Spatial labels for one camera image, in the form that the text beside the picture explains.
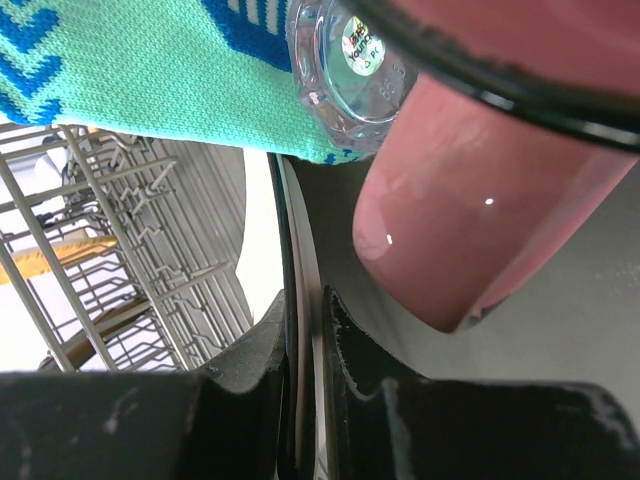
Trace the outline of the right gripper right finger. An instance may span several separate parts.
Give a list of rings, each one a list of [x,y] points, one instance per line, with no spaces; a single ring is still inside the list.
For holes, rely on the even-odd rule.
[[[432,380],[322,299],[333,479],[635,479],[639,436],[588,383]]]

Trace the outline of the white square plate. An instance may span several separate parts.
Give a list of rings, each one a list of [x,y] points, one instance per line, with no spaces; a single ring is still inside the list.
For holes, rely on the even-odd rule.
[[[318,320],[322,287],[294,160],[243,152],[245,224],[236,274],[252,319],[284,296],[284,386],[279,479],[326,479],[326,428]]]

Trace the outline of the pink ceramic mug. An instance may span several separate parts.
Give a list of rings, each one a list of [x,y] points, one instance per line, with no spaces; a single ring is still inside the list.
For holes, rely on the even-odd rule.
[[[536,273],[639,159],[635,1],[352,1],[418,79],[363,184],[370,274],[443,332]]]

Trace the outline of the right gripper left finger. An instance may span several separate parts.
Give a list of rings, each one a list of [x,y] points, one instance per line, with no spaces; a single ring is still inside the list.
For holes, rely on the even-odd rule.
[[[286,302],[206,365],[1,378],[5,479],[271,479]]]

